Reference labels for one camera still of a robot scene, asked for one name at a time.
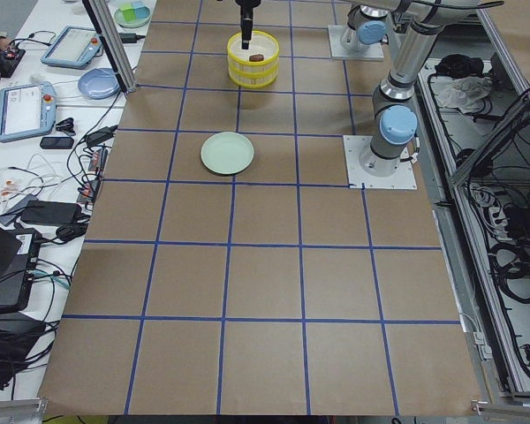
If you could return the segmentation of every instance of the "round basket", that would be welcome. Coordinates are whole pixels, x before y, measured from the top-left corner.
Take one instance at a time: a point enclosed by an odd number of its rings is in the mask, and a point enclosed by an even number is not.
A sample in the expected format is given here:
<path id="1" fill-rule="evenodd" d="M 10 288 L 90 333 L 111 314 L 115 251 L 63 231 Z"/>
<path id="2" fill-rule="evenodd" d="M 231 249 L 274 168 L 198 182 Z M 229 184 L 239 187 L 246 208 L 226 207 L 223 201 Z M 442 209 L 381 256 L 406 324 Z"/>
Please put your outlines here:
<path id="1" fill-rule="evenodd" d="M 263 55 L 264 60 L 250 62 L 249 57 Z M 228 40 L 228 73 L 243 88 L 262 88 L 272 83 L 279 71 L 279 43 L 272 35 L 253 31 L 249 49 L 241 48 L 241 33 Z"/>

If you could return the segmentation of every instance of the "hand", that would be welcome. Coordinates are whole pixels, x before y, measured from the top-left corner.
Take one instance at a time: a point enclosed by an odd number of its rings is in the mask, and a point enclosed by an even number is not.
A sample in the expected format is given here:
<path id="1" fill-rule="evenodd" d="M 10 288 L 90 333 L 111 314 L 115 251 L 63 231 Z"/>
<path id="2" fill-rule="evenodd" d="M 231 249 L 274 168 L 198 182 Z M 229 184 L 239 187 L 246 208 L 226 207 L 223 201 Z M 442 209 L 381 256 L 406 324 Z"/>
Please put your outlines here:
<path id="1" fill-rule="evenodd" d="M 9 38 L 0 37 L 0 50 L 4 51 L 8 49 L 8 46 L 10 45 L 11 40 Z"/>

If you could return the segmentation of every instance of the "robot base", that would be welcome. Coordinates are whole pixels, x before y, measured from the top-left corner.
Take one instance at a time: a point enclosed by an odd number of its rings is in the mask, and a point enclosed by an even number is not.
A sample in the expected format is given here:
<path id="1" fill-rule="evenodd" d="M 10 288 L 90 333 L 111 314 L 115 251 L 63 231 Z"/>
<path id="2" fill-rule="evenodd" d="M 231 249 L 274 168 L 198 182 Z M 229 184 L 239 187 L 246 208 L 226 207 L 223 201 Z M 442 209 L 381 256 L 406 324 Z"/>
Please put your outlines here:
<path id="1" fill-rule="evenodd" d="M 329 48 L 332 52 L 333 59 L 343 60 L 365 60 L 365 61 L 382 61 L 384 55 L 382 53 L 381 43 L 372 44 L 366 49 L 360 51 L 348 51 L 344 49 L 340 39 L 345 31 L 345 26 L 328 25 L 329 34 Z"/>
<path id="2" fill-rule="evenodd" d="M 396 172 L 390 177 L 376 177 L 368 173 L 360 164 L 360 155 L 371 143 L 371 136 L 345 135 L 345 163 L 350 188 L 382 188 L 390 190 L 416 190 L 413 166 L 410 162 L 401 162 Z M 408 151 L 403 151 L 400 157 L 408 157 Z"/>

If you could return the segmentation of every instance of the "green plate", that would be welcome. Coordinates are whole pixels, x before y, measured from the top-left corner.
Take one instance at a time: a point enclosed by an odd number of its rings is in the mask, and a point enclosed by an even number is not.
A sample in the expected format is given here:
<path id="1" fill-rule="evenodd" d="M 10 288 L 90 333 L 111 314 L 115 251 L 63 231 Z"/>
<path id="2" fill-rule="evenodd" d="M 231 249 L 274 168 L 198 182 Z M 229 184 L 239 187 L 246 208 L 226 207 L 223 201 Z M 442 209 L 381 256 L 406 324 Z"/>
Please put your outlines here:
<path id="1" fill-rule="evenodd" d="M 136 20 L 130 20 L 129 22 L 124 19 L 124 13 L 117 9 L 114 12 L 114 20 L 117 22 L 118 25 L 120 25 L 123 28 L 139 28 L 143 27 L 145 24 L 149 22 L 151 19 L 151 10 L 147 6 L 143 6 L 145 9 L 148 10 L 149 14 L 146 18 L 143 19 L 136 19 Z"/>
<path id="2" fill-rule="evenodd" d="M 237 174 L 254 159 L 254 146 L 237 132 L 219 132 L 204 142 L 201 159 L 216 174 Z"/>

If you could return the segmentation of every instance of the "blue joint cap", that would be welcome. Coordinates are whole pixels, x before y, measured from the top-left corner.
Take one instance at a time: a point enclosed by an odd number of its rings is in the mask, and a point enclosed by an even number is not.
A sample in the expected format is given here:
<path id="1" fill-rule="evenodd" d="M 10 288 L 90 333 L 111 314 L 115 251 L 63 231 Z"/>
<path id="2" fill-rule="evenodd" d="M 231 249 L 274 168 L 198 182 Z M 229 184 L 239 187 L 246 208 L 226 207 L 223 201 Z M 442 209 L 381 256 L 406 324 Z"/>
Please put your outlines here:
<path id="1" fill-rule="evenodd" d="M 380 20 L 374 20 L 360 26 L 357 36 L 361 43 L 370 45 L 380 42 L 386 33 L 387 27 L 385 24 Z"/>
<path id="2" fill-rule="evenodd" d="M 413 139 L 418 127 L 418 118 L 406 106 L 391 106 L 381 117 L 381 135 L 390 144 L 403 146 Z"/>

